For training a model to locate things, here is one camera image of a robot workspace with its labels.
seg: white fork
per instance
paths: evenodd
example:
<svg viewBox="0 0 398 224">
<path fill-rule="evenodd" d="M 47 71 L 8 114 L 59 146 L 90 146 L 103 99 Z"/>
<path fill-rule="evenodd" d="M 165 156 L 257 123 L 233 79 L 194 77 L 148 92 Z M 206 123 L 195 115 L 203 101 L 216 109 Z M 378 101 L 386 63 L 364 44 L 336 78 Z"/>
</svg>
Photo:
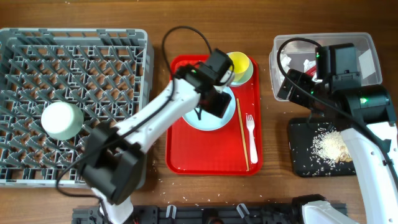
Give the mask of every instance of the white fork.
<svg viewBox="0 0 398 224">
<path fill-rule="evenodd" d="M 246 115 L 246 127 L 248 127 L 249 130 L 249 140 L 250 140 L 250 161 L 253 164 L 256 164 L 259 161 L 259 158 L 257 156 L 257 149 L 256 149 L 256 143 L 254 142 L 254 119 L 253 116 Z"/>
</svg>

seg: wooden table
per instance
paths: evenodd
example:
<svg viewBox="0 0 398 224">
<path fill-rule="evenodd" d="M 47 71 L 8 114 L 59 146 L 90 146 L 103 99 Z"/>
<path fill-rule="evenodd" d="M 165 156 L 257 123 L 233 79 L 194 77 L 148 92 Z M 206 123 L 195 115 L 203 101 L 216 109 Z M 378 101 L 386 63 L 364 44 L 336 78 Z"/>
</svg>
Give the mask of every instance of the wooden table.
<svg viewBox="0 0 398 224">
<path fill-rule="evenodd" d="M 360 223 L 366 222 L 355 176 L 303 179 L 293 175 L 286 125 L 290 118 L 308 115 L 308 110 L 274 99 L 268 59 L 274 37 L 280 34 L 368 32 L 377 48 L 383 84 L 390 91 L 393 101 L 398 102 L 397 1 L 29 2 L 7 0 L 0 3 L 0 27 L 146 30 L 155 48 L 152 96 L 158 95 L 169 79 L 160 53 L 160 41 L 173 26 L 185 24 L 196 27 L 206 35 L 213 48 L 225 52 L 245 52 L 258 62 L 264 150 L 261 171 L 251 177 L 177 176 L 165 165 L 163 135 L 149 153 L 146 185 L 133 193 L 134 205 L 289 202 L 292 197 L 300 195 L 322 194 L 330 200 L 347 203 L 349 216 Z M 181 31 L 168 39 L 169 58 L 179 54 L 205 53 L 203 41 L 191 32 Z M 64 197 L 54 189 L 1 189 L 0 223 L 70 223 L 73 208 L 95 203 L 91 199 Z"/>
</svg>

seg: chopstick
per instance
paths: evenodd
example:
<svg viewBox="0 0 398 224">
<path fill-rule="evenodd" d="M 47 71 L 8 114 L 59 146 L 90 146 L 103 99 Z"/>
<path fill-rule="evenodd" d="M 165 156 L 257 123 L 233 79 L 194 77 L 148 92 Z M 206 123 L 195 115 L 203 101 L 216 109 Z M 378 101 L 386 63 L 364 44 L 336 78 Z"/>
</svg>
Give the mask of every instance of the chopstick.
<svg viewBox="0 0 398 224">
<path fill-rule="evenodd" d="M 244 158 L 246 160 L 246 167 L 248 168 L 247 171 L 250 171 L 249 169 L 249 161 L 248 161 L 248 152 L 246 150 L 246 141 L 244 140 L 244 129 L 243 129 L 243 123 L 242 123 L 242 115 L 241 115 L 241 105 L 239 105 L 239 99 L 236 99 L 236 105 L 238 106 L 238 115 L 239 115 L 239 123 L 241 125 L 241 134 L 242 134 L 242 142 L 243 142 L 243 151 L 244 151 Z"/>
</svg>

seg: gray dish rack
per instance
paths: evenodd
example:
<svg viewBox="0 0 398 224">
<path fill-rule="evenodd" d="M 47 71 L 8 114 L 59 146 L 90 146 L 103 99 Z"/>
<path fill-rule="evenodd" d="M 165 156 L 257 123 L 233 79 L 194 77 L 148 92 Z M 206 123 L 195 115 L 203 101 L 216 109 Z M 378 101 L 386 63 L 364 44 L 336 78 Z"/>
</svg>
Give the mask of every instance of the gray dish rack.
<svg viewBox="0 0 398 224">
<path fill-rule="evenodd" d="M 0 186 L 54 187 L 100 121 L 114 124 L 148 103 L 154 49 L 141 29 L 1 29 L 0 62 Z M 43 110 L 57 101 L 84 113 L 67 141 L 41 127 Z M 87 186 L 76 169 L 60 185 Z"/>
</svg>

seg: gray container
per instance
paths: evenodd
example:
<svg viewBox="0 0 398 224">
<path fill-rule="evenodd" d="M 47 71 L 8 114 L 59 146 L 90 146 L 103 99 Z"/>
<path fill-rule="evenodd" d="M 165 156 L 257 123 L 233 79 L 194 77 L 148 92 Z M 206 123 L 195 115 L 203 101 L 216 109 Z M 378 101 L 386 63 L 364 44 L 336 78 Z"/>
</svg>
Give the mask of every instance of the gray container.
<svg viewBox="0 0 398 224">
<path fill-rule="evenodd" d="M 335 44 L 346 44 L 353 43 L 357 48 L 357 64 L 358 71 L 361 72 L 361 65 L 359 62 L 359 56 L 370 49 L 371 56 L 375 72 L 370 74 L 368 77 L 362 79 L 362 86 L 381 84 L 381 70 L 379 57 L 377 56 L 376 49 L 372 37 L 367 33 L 335 33 L 335 34 L 297 34 L 297 35 L 278 35 L 274 39 L 274 46 L 271 53 L 269 54 L 269 75 L 271 76 L 272 90 L 274 97 L 277 101 L 288 101 L 277 97 L 280 86 L 282 85 L 282 78 L 279 72 L 278 64 L 276 62 L 276 55 L 279 47 L 288 39 L 294 37 L 304 37 L 314 41 L 317 41 L 322 46 L 335 45 Z M 289 56 L 292 60 L 289 64 L 290 68 L 298 71 L 304 71 L 304 61 L 315 60 L 315 46 L 313 44 L 295 41 L 287 44 L 284 53 Z"/>
<path fill-rule="evenodd" d="M 0 186 L 54 187 L 90 131 L 137 113 L 152 89 L 154 49 L 141 29 L 2 29 L 0 61 Z M 41 113 L 57 101 L 84 113 L 67 141 L 41 127 Z M 145 174 L 146 165 L 139 187 Z M 87 187 L 76 169 L 60 185 Z"/>
</svg>

